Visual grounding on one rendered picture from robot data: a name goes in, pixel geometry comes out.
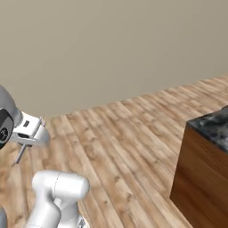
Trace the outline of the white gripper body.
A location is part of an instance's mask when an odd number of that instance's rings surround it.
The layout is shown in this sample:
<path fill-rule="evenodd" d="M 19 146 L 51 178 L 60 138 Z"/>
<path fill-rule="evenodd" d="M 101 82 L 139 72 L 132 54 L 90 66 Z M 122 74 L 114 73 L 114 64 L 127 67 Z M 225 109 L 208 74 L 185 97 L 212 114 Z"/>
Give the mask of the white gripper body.
<path fill-rule="evenodd" d="M 13 129 L 11 141 L 20 144 L 44 146 L 50 141 L 50 136 L 40 118 L 24 118 L 23 121 Z"/>

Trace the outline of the wooden island with dark top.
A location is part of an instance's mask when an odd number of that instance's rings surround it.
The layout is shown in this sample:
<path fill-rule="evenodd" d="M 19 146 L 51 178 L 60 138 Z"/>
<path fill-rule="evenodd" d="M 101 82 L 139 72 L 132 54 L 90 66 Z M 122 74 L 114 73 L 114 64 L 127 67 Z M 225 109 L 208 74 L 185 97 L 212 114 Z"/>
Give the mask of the wooden island with dark top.
<path fill-rule="evenodd" d="M 193 228 L 228 228 L 228 105 L 186 122 L 170 199 Z"/>

